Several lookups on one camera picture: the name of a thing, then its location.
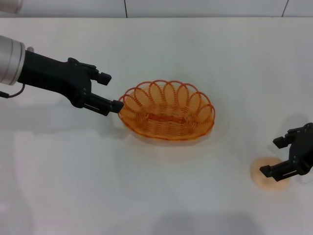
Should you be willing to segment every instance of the cable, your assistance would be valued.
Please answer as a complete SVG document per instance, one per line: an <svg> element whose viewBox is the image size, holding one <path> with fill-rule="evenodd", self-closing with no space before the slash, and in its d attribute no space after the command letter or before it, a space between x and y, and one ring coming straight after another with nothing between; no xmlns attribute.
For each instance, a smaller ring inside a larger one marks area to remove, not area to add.
<svg viewBox="0 0 313 235"><path fill-rule="evenodd" d="M6 98L6 99L13 98L13 97L20 95L24 91L24 89L25 89L25 84L23 84L22 89L16 94L9 95L8 93L0 92L0 97Z"/></svg>

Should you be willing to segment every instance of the round orange object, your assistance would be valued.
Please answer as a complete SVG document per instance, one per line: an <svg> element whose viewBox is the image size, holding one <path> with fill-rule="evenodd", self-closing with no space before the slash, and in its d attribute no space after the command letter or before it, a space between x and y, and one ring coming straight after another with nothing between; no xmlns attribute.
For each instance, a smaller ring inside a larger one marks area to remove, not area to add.
<svg viewBox="0 0 313 235"><path fill-rule="evenodd" d="M190 141L211 132L215 109L209 98L188 83L142 82L120 97L118 114L135 133L153 139Z"/></svg>

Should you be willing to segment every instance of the robotic arm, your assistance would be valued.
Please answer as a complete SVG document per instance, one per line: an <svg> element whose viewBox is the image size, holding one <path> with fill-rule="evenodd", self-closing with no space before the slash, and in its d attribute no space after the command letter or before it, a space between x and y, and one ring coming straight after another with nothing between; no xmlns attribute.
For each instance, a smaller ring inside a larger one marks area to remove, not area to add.
<svg viewBox="0 0 313 235"><path fill-rule="evenodd" d="M80 63L73 58L59 62L29 50L23 43L0 36L0 83L14 85L16 82L38 87L64 95L77 108L87 108L108 115L119 113L123 103L108 100L91 92L91 80L107 85L111 76L99 73L94 65ZM0 97L15 95L0 92Z"/></svg>

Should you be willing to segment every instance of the orange wicker basket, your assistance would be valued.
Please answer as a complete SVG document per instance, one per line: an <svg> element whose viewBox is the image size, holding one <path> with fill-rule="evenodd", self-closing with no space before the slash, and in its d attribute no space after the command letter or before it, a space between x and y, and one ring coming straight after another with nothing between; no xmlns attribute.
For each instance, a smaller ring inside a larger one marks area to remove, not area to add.
<svg viewBox="0 0 313 235"><path fill-rule="evenodd" d="M190 141L211 132L215 109L209 98L188 83L142 82L120 97L118 114L135 133L153 139Z"/></svg>

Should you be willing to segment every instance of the white table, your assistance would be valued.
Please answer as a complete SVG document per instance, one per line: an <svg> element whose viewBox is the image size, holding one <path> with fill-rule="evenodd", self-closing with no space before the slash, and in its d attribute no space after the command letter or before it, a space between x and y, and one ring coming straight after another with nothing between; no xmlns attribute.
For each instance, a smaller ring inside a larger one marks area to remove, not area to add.
<svg viewBox="0 0 313 235"><path fill-rule="evenodd" d="M249 166L286 160L272 140L313 120L313 19L0 19L0 34L111 74L103 97L175 79L217 114L210 138L172 146L30 86L0 99L1 235L312 234L313 174L270 193Z"/></svg>

